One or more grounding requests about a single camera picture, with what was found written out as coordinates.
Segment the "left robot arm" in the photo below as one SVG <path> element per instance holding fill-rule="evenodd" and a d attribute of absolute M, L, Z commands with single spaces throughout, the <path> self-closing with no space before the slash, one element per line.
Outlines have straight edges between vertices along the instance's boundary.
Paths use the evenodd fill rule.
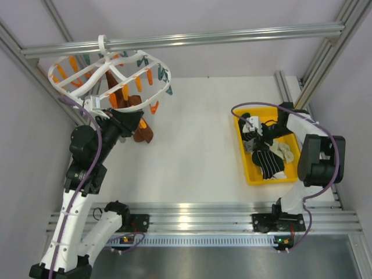
<path fill-rule="evenodd" d="M 130 210 L 118 201 L 109 202 L 88 234 L 83 230 L 107 169 L 104 161 L 119 138 L 131 137 L 143 111 L 123 113 L 105 109 L 105 117 L 78 126 L 70 136 L 72 162 L 66 173 L 63 203 L 49 247 L 31 278 L 90 278 L 101 250 L 116 231 L 131 226 Z"/>

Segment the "white round clip hanger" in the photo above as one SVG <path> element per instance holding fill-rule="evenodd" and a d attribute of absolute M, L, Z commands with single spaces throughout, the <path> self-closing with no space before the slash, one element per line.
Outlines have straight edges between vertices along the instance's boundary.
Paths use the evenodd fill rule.
<path fill-rule="evenodd" d="M 107 43 L 105 35 L 98 37 L 99 59 L 85 68 L 74 56 L 58 58 L 48 70 L 51 85 L 94 115 L 109 108 L 119 112 L 149 108 L 155 114 L 160 98 L 173 93 L 170 69 L 144 51 L 114 52 Z"/>

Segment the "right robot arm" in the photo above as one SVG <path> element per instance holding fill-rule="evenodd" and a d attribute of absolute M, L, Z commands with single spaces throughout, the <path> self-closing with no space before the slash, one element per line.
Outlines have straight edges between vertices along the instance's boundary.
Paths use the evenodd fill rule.
<path fill-rule="evenodd" d="M 253 214 L 253 229 L 259 233 L 305 231 L 306 202 L 339 183 L 344 176 L 344 137 L 332 135 L 307 111 L 294 109 L 291 102 L 278 105 L 277 112 L 276 123 L 261 124 L 256 128 L 252 159 L 261 168 L 264 178 L 274 177 L 282 167 L 269 148 L 275 139 L 294 134 L 302 146 L 297 165 L 298 179 L 287 194 L 272 204 L 270 213 Z"/>

